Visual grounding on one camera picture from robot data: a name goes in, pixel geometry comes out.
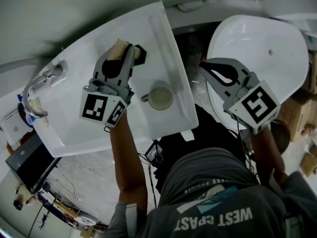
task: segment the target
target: black cloth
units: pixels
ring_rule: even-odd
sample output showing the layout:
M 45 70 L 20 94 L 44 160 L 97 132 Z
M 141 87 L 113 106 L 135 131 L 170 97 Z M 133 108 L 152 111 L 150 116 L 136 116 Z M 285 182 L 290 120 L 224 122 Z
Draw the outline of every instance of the black cloth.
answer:
M 161 193 L 165 178 L 171 167 L 183 156 L 210 147 L 225 149 L 245 163 L 240 137 L 234 136 L 223 124 L 215 119 L 203 108 L 195 104 L 199 125 L 192 129 L 194 140 L 186 142 L 181 133 L 162 137 L 159 145 L 163 149 L 163 162 L 154 172 L 158 180 L 156 189 Z

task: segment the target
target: shirt sleeve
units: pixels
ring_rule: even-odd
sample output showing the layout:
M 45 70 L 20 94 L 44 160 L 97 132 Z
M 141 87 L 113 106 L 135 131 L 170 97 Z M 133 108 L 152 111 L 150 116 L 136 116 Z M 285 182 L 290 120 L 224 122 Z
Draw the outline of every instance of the shirt sleeve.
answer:
M 305 230 L 317 225 L 317 197 L 298 171 L 292 173 L 281 187 L 290 213 L 303 216 Z
M 110 221 L 107 231 L 105 232 L 105 236 L 107 238 L 127 238 L 127 223 L 125 219 L 125 209 L 127 204 L 118 203 L 115 207 L 114 214 Z

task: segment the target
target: faucet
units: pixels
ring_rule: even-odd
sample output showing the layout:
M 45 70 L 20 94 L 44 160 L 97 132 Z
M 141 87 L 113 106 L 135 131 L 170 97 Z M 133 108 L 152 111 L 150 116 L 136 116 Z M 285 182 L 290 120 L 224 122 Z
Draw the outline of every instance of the faucet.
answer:
M 26 85 L 26 87 L 23 90 L 22 103 L 25 108 L 25 112 L 27 114 L 35 118 L 44 118 L 48 116 L 47 111 L 39 112 L 34 110 L 31 107 L 28 101 L 29 90 L 31 87 L 35 86 L 38 83 L 46 82 L 48 79 L 54 79 L 54 78 L 60 77 L 62 73 L 63 73 L 63 68 L 60 65 L 58 65 L 54 67 L 53 69 L 49 69 L 43 72 L 42 76 L 33 79 L 30 83 Z

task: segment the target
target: human arm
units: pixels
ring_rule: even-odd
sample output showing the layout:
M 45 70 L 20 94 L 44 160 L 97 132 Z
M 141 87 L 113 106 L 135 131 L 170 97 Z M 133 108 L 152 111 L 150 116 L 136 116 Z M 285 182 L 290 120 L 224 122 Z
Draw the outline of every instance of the human arm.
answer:
M 261 183 L 268 184 L 270 174 L 274 169 L 274 178 L 281 186 L 287 178 L 285 164 L 269 128 L 265 127 L 258 134 L 251 135 L 251 142 Z
M 115 128 L 110 128 L 110 140 L 114 158 L 115 177 L 120 190 L 119 201 L 137 203 L 147 212 L 148 191 L 144 170 L 135 147 L 126 111 Z

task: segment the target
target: white sink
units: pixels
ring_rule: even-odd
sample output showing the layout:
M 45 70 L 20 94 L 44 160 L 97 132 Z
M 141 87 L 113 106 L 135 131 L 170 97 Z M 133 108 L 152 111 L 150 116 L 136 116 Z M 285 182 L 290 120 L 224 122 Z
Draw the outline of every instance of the white sink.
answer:
M 129 84 L 135 92 L 128 120 L 135 142 L 186 131 L 198 126 L 195 105 L 185 69 L 161 2 L 142 7 L 112 20 L 82 37 L 53 61 L 66 70 L 67 78 L 56 87 L 35 93 L 48 111 L 49 126 L 37 119 L 34 127 L 53 157 L 111 148 L 104 126 L 79 119 L 82 89 L 93 76 L 95 63 L 116 39 L 147 51 L 146 63 L 135 66 Z M 157 111 L 140 97 L 156 80 L 171 85 L 174 102 Z
M 237 59 L 268 83 L 281 104 L 302 86 L 308 71 L 301 32 L 288 23 L 253 16 L 237 15 L 223 21 L 209 44 L 210 58 Z M 207 89 L 218 118 L 228 128 L 237 129 L 237 121 L 223 111 L 223 100 L 211 85 Z

